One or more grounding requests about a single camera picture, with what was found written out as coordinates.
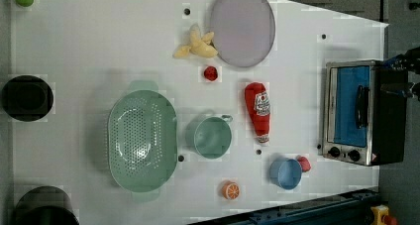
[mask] bowl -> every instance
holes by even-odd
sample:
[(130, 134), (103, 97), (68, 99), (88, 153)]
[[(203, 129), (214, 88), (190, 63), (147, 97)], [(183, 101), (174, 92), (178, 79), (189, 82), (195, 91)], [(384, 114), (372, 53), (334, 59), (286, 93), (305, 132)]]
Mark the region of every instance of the bowl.
[(279, 158), (271, 164), (269, 177), (274, 184), (290, 190), (299, 184), (302, 167), (295, 159)]
[(32, 122), (45, 117), (53, 108), (53, 91), (42, 79), (21, 75), (3, 87), (1, 103), (12, 118)]

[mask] blue bowl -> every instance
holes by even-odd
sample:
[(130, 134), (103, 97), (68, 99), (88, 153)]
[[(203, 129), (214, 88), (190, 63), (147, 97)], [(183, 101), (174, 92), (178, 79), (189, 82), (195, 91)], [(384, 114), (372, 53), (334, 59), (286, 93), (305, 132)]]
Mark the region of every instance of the blue bowl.
[(271, 164), (269, 177), (274, 184), (287, 190), (293, 189), (300, 182), (302, 167), (295, 159), (279, 158)]

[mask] ketchup bottle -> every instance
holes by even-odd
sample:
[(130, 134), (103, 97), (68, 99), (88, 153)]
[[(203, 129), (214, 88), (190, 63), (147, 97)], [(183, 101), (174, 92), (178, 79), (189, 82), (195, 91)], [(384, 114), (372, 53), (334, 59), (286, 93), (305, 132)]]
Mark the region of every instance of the ketchup bottle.
[(269, 100), (263, 84), (249, 84), (245, 88), (245, 101), (257, 133), (257, 140), (262, 146), (268, 146)]

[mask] black object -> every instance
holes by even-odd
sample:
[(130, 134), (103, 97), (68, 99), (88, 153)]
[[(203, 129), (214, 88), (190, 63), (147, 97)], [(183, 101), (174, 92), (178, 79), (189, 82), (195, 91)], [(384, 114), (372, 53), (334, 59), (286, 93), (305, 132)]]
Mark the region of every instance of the black object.
[(383, 17), (384, 17), (384, 0), (379, 0), (380, 7), (379, 7), (379, 21), (383, 23)]
[(407, 51), (384, 62), (393, 70), (408, 70), (420, 74), (420, 47)]
[(416, 95), (418, 100), (420, 101), (420, 83), (416, 83), (413, 87), (413, 94)]
[(340, 155), (340, 149), (338, 149), (337, 147), (333, 147), (328, 153), (334, 158), (337, 158)]
[(22, 75), (6, 83), (1, 103), (12, 118), (32, 122), (45, 117), (53, 108), (53, 91), (42, 79)]
[(42, 186), (26, 193), (16, 205), (14, 225), (78, 225), (70, 198), (61, 189)]
[(352, 150), (351, 152), (348, 153), (350, 159), (352, 159), (353, 162), (357, 162), (358, 160), (361, 159), (361, 154), (356, 151), (356, 150)]
[(410, 10), (416, 10), (416, 9), (420, 8), (420, 3), (410, 3), (410, 4), (408, 5), (408, 8), (409, 8)]
[(389, 69), (374, 70), (372, 149), (373, 166), (399, 163), (404, 159), (407, 98), (389, 94), (383, 84), (407, 83), (408, 72)]
[(356, 99), (356, 127), (366, 127), (368, 125), (368, 88), (359, 85)]

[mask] metal edge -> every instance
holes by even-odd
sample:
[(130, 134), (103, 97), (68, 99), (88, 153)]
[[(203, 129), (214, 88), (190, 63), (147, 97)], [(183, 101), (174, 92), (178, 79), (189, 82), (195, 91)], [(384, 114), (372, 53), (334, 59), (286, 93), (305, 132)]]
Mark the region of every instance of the metal edge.
[(373, 101), (374, 101), (374, 71), (370, 70), (370, 89), (369, 89), (369, 95), (368, 95), (368, 108), (367, 108), (367, 114), (368, 114), (368, 121), (367, 121), (367, 154), (366, 154), (366, 161), (365, 165), (370, 166), (371, 165), (371, 148), (372, 148), (372, 132), (373, 132)]
[(337, 98), (337, 74), (338, 71), (336, 68), (330, 69), (330, 87), (329, 87), (329, 102), (328, 102), (328, 131), (327, 131), (327, 141), (329, 143), (334, 143), (335, 133), (336, 133), (336, 98)]
[(379, 60), (358, 60), (358, 61), (349, 61), (349, 62), (328, 62), (327, 67), (351, 67), (351, 66), (375, 66), (380, 64)]
[(322, 154), (326, 158), (328, 153), (326, 152), (326, 147), (328, 145), (328, 108), (329, 108), (329, 97), (330, 94), (330, 77), (331, 77), (331, 66), (327, 63), (327, 77), (325, 83), (325, 95), (324, 95), (324, 136), (322, 144)]

